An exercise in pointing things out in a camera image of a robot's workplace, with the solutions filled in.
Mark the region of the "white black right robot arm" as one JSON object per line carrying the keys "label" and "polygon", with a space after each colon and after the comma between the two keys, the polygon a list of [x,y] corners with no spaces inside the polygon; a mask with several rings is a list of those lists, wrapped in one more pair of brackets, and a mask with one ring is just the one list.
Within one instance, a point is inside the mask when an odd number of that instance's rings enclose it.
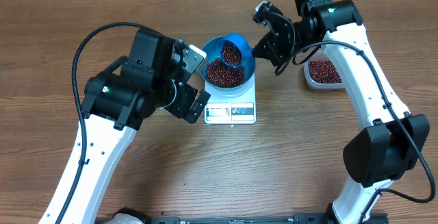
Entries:
{"label": "white black right robot arm", "polygon": [[372,208],[417,163],[430,131],[423,114],[412,115],[387,81],[369,45],[363,18],[351,0],[294,0],[301,21],[292,22],[272,3],[260,3],[254,22],[269,32],[252,51],[271,61],[276,74],[321,51],[334,65],[352,101],[359,133],[344,147],[348,178],[323,213],[295,214],[294,223],[386,223]]}

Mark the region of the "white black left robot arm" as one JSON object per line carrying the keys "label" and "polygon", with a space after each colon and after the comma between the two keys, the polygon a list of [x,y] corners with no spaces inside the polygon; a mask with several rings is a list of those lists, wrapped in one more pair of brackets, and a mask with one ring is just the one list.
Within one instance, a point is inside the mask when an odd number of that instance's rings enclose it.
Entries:
{"label": "white black left robot arm", "polygon": [[128,56],[91,77],[67,165],[41,223],[93,223],[115,168],[144,119],[165,109],[195,123],[210,95],[187,82],[207,54],[182,39],[139,29]]}

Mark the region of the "blue plastic measuring scoop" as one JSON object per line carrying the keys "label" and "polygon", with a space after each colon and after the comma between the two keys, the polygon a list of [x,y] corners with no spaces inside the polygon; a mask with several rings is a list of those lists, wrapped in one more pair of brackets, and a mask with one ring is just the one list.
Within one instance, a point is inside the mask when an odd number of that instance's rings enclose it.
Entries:
{"label": "blue plastic measuring scoop", "polygon": [[246,39],[242,35],[236,33],[231,33],[226,36],[223,36],[216,45],[217,52],[219,53],[219,58],[222,60],[222,62],[224,61],[221,56],[221,48],[226,41],[235,44],[242,54],[242,63],[240,65],[230,66],[230,67],[232,68],[238,68],[241,66],[249,66],[250,68],[255,67],[255,58],[252,55],[252,48],[249,46]]}

